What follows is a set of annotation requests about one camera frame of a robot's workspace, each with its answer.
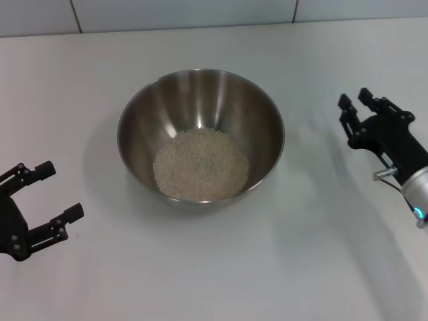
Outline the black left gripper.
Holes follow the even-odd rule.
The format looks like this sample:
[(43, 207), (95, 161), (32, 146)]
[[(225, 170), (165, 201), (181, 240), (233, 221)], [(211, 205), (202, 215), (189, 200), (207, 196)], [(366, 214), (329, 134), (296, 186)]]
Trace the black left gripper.
[(55, 174), (53, 163), (47, 161), (33, 171), (19, 163), (1, 175), (1, 253), (10, 255), (16, 261), (26, 260), (29, 254), (67, 240), (66, 224), (72, 224), (84, 216), (82, 205), (77, 203), (48, 223), (28, 232), (27, 223), (10, 196)]

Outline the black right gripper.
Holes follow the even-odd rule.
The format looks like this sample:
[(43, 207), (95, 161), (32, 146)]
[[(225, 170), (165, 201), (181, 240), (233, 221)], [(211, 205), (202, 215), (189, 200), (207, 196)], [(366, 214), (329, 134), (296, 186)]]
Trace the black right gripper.
[(342, 110), (339, 121), (348, 137), (350, 148), (364, 149), (374, 153), (386, 166), (390, 165), (382, 156), (386, 155), (397, 169), (396, 181), (402, 185), (413, 174), (427, 166), (427, 151), (409, 132), (407, 113), (388, 98), (377, 98), (368, 88), (362, 88), (358, 99), (374, 113), (361, 122), (350, 98), (342, 94), (338, 107)]

